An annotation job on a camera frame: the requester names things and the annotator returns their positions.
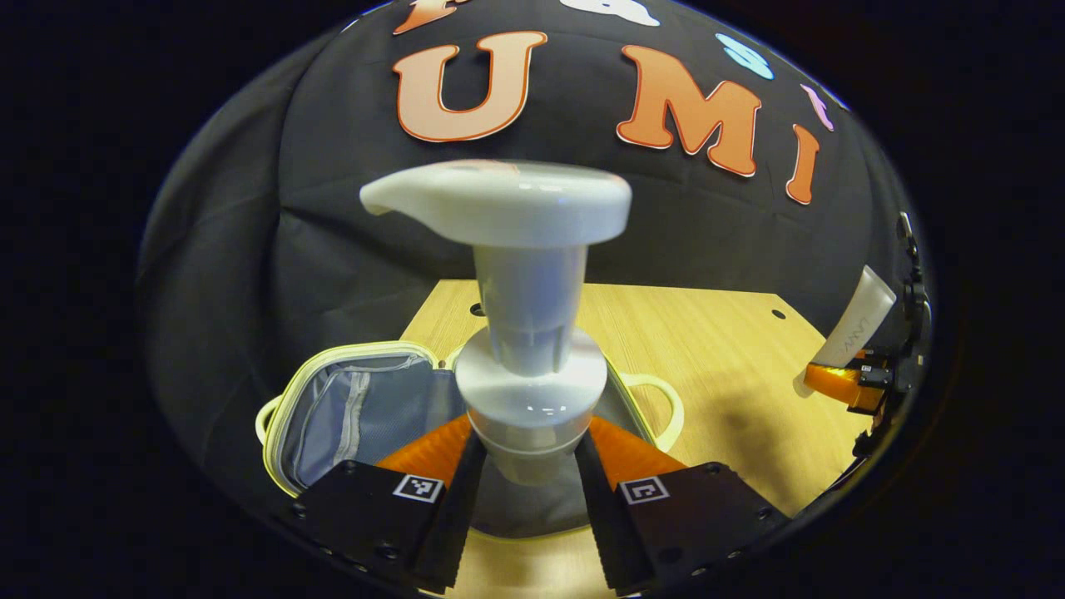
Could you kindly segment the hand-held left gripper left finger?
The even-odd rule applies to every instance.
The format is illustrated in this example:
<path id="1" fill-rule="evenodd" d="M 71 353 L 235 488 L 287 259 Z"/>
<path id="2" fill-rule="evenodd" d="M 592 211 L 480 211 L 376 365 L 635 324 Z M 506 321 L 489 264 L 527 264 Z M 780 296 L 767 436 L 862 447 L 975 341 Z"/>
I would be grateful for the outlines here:
<path id="1" fill-rule="evenodd" d="M 461 416 L 378 465 L 343 460 L 290 501 L 290 533 L 400 595 L 443 594 L 457 580 L 486 454 Z"/>

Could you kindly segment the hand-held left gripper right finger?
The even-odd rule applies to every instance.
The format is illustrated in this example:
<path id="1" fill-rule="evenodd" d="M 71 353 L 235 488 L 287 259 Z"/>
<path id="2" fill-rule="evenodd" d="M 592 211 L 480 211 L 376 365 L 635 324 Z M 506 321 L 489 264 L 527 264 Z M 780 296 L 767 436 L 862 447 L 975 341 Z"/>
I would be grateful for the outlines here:
<path id="1" fill-rule="evenodd" d="M 725 577 L 789 523 L 725 463 L 687 466 L 604 418 L 575 459 L 602 572 L 620 597 Z"/>

